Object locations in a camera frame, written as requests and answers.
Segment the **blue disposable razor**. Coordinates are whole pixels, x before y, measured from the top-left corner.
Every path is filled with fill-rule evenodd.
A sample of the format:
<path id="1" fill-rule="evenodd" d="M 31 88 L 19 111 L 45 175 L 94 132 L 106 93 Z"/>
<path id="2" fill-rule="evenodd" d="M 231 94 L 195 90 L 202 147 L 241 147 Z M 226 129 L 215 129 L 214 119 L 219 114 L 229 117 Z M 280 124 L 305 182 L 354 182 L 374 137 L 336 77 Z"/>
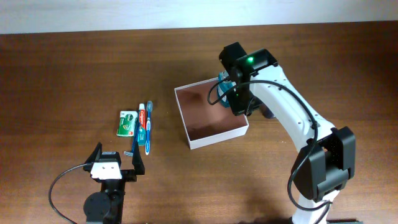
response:
<path id="1" fill-rule="evenodd" d="M 123 154 L 126 155 L 126 156 L 130 156 L 130 157 L 134 156 L 134 150 L 135 150 L 136 143 L 137 143 L 139 126 L 140 126 L 139 120 L 137 119 L 136 122 L 135 122 L 135 128 L 134 128 L 134 135 L 133 135 L 133 140 L 132 140 L 132 144 L 131 144 L 131 150 L 123 152 Z"/>

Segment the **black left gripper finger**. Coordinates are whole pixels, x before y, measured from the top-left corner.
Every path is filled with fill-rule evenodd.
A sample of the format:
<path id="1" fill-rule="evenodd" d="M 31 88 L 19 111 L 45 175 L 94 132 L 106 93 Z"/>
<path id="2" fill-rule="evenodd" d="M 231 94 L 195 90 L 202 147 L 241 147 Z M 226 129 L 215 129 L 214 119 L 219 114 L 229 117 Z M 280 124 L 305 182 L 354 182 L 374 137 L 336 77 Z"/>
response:
<path id="1" fill-rule="evenodd" d="M 144 175 L 146 172 L 144 163 L 142 161 L 141 153 L 139 149 L 135 149 L 132 157 L 132 165 L 134 166 L 134 170 L 136 175 Z"/>
<path id="2" fill-rule="evenodd" d="M 101 153 L 102 153 L 102 144 L 98 142 L 94 151 L 89 155 L 89 157 L 85 161 L 85 164 L 91 164 L 97 161 Z"/>

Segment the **clear purple sanitizer bottle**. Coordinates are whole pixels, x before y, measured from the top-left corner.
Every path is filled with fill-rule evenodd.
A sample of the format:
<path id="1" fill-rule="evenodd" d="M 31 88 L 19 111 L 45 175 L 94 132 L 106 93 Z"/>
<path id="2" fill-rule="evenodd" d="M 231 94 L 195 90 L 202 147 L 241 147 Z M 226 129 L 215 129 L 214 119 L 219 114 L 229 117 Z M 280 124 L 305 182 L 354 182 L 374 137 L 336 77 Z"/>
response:
<path id="1" fill-rule="evenodd" d="M 267 119 L 275 118 L 273 112 L 267 106 L 262 107 L 262 115 Z"/>

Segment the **blue white toothbrush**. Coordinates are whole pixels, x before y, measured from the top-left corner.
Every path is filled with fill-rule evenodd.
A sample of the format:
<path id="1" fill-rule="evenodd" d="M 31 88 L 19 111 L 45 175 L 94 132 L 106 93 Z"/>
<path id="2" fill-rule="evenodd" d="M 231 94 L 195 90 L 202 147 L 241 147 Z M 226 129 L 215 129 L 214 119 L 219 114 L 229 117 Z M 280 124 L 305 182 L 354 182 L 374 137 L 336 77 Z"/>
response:
<path id="1" fill-rule="evenodd" d="M 150 134 L 151 134 L 151 114 L 153 110 L 153 102 L 147 102 L 147 122 L 146 122 L 146 145 L 145 152 L 148 156 L 150 154 Z"/>

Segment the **pink white open box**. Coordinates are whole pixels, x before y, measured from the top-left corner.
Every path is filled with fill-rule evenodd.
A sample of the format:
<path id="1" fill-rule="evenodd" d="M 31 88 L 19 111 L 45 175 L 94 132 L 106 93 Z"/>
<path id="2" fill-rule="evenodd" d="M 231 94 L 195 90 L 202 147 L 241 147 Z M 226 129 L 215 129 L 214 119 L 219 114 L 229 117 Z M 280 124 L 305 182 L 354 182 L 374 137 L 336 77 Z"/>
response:
<path id="1" fill-rule="evenodd" d="M 212 78 L 174 89 L 191 150 L 244 136 L 248 130 L 249 123 L 245 116 L 235 116 L 230 108 L 220 103 L 208 103 L 207 96 L 217 99 L 216 91 L 209 92 L 217 81 L 217 78 Z"/>

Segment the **teal Listerine mouthwash bottle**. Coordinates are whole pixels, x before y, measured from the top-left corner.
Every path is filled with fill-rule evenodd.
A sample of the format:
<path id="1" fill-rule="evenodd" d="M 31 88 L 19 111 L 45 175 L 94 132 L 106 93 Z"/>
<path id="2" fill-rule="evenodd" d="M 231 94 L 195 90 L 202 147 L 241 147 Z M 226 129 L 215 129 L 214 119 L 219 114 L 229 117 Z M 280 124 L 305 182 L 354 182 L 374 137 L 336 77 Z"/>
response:
<path id="1" fill-rule="evenodd" d="M 226 70 L 222 71 L 219 73 L 218 75 L 218 81 L 222 81 L 224 80 L 222 83 L 220 83 L 217 87 L 217 95 L 218 98 L 220 98 L 227 90 L 229 90 L 231 87 L 235 86 L 235 82 L 232 82 L 230 80 L 226 80 L 226 78 L 229 77 L 229 74 L 227 73 Z M 226 96 L 222 97 L 222 99 L 220 100 L 220 103 L 225 107 L 225 108 L 229 108 L 229 101 L 227 99 Z"/>

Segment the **green Dettol soap pack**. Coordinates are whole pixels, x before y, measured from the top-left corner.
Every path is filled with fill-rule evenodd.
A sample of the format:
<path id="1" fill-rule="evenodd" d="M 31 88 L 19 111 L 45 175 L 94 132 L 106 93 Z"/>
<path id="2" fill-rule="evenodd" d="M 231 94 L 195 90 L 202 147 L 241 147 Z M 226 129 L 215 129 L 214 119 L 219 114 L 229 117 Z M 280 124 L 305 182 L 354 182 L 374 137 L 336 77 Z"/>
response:
<path id="1" fill-rule="evenodd" d="M 119 137 L 133 137 L 135 134 L 137 111 L 120 111 L 119 126 L 116 135 Z"/>

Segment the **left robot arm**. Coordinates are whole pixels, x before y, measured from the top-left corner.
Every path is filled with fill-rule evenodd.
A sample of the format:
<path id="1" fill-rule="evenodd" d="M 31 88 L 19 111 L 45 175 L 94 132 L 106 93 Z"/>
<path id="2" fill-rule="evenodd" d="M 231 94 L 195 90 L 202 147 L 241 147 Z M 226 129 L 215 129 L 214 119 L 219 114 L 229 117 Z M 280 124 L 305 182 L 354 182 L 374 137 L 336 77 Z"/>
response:
<path id="1" fill-rule="evenodd" d="M 90 173 L 90 177 L 101 184 L 101 189 L 88 196 L 85 200 L 83 211 L 87 223 L 121 223 L 125 185 L 136 182 L 138 175 L 145 174 L 139 146 L 132 147 L 124 155 L 131 158 L 132 169 L 121 168 L 120 153 L 102 150 L 99 142 L 94 151 L 85 161 L 83 170 Z"/>

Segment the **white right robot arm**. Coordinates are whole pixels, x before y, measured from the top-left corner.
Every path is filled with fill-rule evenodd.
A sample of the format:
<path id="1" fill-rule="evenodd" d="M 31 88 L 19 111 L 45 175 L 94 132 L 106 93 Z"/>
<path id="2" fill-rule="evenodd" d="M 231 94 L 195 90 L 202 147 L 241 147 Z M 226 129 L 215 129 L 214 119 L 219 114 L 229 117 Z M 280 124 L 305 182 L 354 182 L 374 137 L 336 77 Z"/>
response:
<path id="1" fill-rule="evenodd" d="M 287 182 L 296 212 L 291 223 L 326 223 L 334 199 L 355 174 L 356 139 L 349 127 L 336 128 L 301 96 L 266 49 L 251 54 L 240 43 L 219 54 L 232 85 L 216 101 L 226 100 L 234 115 L 249 116 L 264 105 L 292 139 L 298 152 Z"/>

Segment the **Colgate toothpaste tube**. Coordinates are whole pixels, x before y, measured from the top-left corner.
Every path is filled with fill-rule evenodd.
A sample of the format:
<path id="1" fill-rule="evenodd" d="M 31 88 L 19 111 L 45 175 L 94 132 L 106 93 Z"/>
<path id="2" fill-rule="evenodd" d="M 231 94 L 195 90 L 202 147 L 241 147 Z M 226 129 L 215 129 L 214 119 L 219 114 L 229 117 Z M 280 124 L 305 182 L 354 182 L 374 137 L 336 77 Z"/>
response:
<path id="1" fill-rule="evenodd" d="M 146 144 L 146 107 L 144 103 L 139 104 L 139 130 L 137 135 L 138 145 Z"/>

